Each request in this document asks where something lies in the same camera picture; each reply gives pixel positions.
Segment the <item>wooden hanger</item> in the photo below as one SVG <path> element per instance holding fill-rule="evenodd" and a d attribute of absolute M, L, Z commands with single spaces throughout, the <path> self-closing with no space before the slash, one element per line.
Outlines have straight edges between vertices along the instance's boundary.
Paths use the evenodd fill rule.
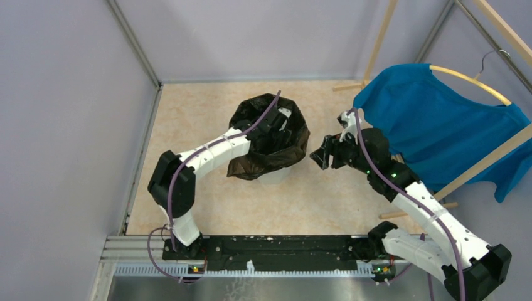
<path fill-rule="evenodd" d="M 459 78 L 461 78 L 463 80 L 467 80 L 468 82 L 473 83 L 473 84 L 481 87 L 482 89 L 484 89 L 485 91 L 487 91 L 488 93 L 493 95 L 496 99 L 500 100 L 504 105 L 511 105 L 512 104 L 508 100 L 508 98 L 504 97 L 504 95 L 502 95 L 499 92 L 495 91 L 495 89 L 493 89 L 492 87 L 490 87 L 490 86 L 488 86 L 488 85 L 486 85 L 484 83 L 479 82 L 476 78 L 471 78 L 471 77 L 469 77 L 467 75 L 461 74 L 460 72 L 457 72 L 457 71 L 454 71 L 454 70 L 451 70 L 451 69 L 448 69 L 448 68 L 444 68 L 444 67 L 434 66 L 434 65 L 431 65 L 430 69 L 434 70 L 434 71 L 447 73 L 447 74 L 453 75 L 455 77 L 459 77 Z"/>

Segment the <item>clothes hanger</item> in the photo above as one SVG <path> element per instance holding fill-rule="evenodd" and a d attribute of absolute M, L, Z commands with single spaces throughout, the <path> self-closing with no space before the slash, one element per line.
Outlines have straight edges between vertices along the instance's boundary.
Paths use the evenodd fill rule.
<path fill-rule="evenodd" d="M 499 50 L 493 50 L 493 51 L 490 51 L 488 53 L 486 53 L 484 55 L 484 57 L 482 57 L 482 70 L 474 77 L 474 78 L 471 78 L 467 75 L 464 75 L 464 74 L 461 74 L 460 72 L 458 71 L 454 71 L 454 70 L 451 70 L 451 69 L 448 69 L 448 68 L 444 68 L 444 67 L 440 67 L 440 66 L 434 66 L 434 65 L 430 65 L 430 69 L 431 70 L 434 70 L 434 71 L 439 71 L 439 72 L 443 72 L 443 73 L 447 73 L 447 74 L 450 74 L 450 75 L 453 75 L 455 77 L 459 77 L 463 80 L 467 80 L 468 82 L 470 83 L 473 83 L 479 87 L 481 87 L 482 89 L 484 89 L 485 91 L 487 91 L 488 93 L 490 93 L 491 95 L 493 95 L 496 99 L 500 100 L 504 105 L 511 105 L 512 103 L 508 100 L 508 98 L 504 97 L 504 95 L 500 94 L 499 92 L 497 92 L 495 89 L 493 89 L 492 87 L 484 84 L 484 83 L 481 83 L 479 82 L 478 78 L 479 76 L 481 75 L 481 73 L 484 71 L 484 59 L 486 58 L 486 56 L 492 52 L 497 52 L 497 51 L 500 51 L 502 53 L 504 53 L 505 55 L 508 55 L 510 56 L 510 54 L 502 49 L 499 49 Z"/>

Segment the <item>trash bag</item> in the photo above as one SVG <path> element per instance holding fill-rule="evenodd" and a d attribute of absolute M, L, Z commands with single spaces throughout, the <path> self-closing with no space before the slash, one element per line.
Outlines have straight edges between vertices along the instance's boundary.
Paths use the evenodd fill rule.
<path fill-rule="evenodd" d="M 229 121 L 229 128 L 242 120 L 257 120 L 274 98 L 275 95 L 267 93 L 244 100 Z M 229 162 L 228 177 L 254 180 L 268 172 L 292 166 L 305 158 L 311 133 L 303 114 L 293 100 L 284 97 L 279 97 L 277 108 L 287 108 L 291 111 L 285 129 L 272 133 L 270 137 L 254 139 L 247 155 Z"/>

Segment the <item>clothing rack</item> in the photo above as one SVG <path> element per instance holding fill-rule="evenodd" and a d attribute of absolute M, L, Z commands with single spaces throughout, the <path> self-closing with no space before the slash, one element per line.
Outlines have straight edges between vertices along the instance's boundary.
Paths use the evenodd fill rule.
<path fill-rule="evenodd" d="M 531 48 L 519 37 L 519 35 L 510 27 L 510 25 L 505 22 L 505 20 L 497 13 L 493 7 L 489 5 L 489 3 L 486 0 L 473 0 L 473 3 L 480 9 L 480 11 L 486 15 L 486 18 L 494 25 L 494 27 L 500 32 L 500 34 L 506 39 L 506 41 L 516 50 L 516 52 L 523 58 L 527 64 L 532 67 L 532 50 Z M 420 62 L 423 60 L 423 57 L 425 56 L 426 51 L 430 48 L 430 43 L 434 38 L 437 36 L 437 31 L 440 29 L 441 24 L 444 22 L 444 19 L 446 15 L 448 15 L 449 11 L 452 9 L 453 5 L 457 4 L 458 7 L 460 7 L 466 14 L 469 14 L 469 11 L 464 6 L 462 1 L 460 0 L 449 0 L 446 4 L 444 11 L 442 12 L 442 15 L 440 18 L 436 21 L 436 24 L 434 26 L 434 29 L 431 31 L 427 38 L 427 42 L 422 48 L 422 52 L 418 55 L 417 61 Z M 386 13 L 384 15 L 381 28 L 379 30 L 379 33 L 377 35 L 375 45 L 373 47 L 373 52 L 371 53 L 370 60 L 368 62 L 368 66 L 366 67 L 366 71 L 364 72 L 364 77 L 359 83 L 354 83 L 351 85 L 343 85 L 343 86 L 335 86 L 332 88 L 333 91 L 343 91 L 343 90 L 350 90 L 350 89 L 362 89 L 364 88 L 369 82 L 370 82 L 370 75 L 371 71 L 373 70 L 373 67 L 375 65 L 378 53 L 380 51 L 382 42 L 384 40 L 384 37 L 386 35 L 386 31 L 388 29 L 388 25 L 390 24 L 391 18 L 393 16 L 393 12 L 395 10 L 395 6 L 397 5 L 397 0 L 390 0 L 388 2 L 388 8 L 386 9 Z M 490 44 L 495 49 L 500 49 L 498 45 L 495 43 L 494 40 L 488 35 L 488 33 L 482 28 L 482 26 L 478 23 L 476 19 L 470 20 L 475 24 L 479 30 L 481 30 L 482 34 L 486 38 L 489 37 Z M 506 63 L 509 65 L 510 69 L 514 71 L 516 76 L 521 80 L 523 85 L 532 92 L 532 85 L 530 82 L 523 76 L 523 74 L 517 69 L 517 67 L 508 60 L 508 58 L 505 58 L 501 56 Z M 467 181 L 471 180 L 473 177 L 481 173 L 483 170 L 503 158 L 505 155 L 509 154 L 519 146 L 521 146 L 526 141 L 532 139 L 532 124 L 526 126 L 524 129 L 519 131 L 517 134 L 515 134 L 513 137 L 508 139 L 505 143 L 501 144 L 499 147 L 494 149 L 492 152 L 490 152 L 488 155 L 486 155 L 484 158 L 482 158 L 479 162 L 471 166 L 468 170 L 464 171 L 461 175 L 459 175 L 456 179 L 451 181 L 446 187 L 442 188 L 439 192 L 437 192 L 434 197 L 438 200 L 443 199 L 453 191 L 455 191 L 458 187 L 465 184 Z"/>

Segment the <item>blue cloth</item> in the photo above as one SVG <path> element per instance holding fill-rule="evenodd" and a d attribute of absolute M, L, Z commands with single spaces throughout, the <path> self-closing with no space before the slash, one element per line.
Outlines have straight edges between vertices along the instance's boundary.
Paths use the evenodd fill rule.
<path fill-rule="evenodd" d="M 492 107 L 460 96 L 432 75 L 428 64 L 384 70 L 353 106 L 364 110 L 365 119 L 390 141 L 390 152 L 400 153 L 434 191 L 530 124 L 514 104 Z M 528 141 L 468 183 L 495 183 L 495 199 L 501 203 L 531 166 Z"/>

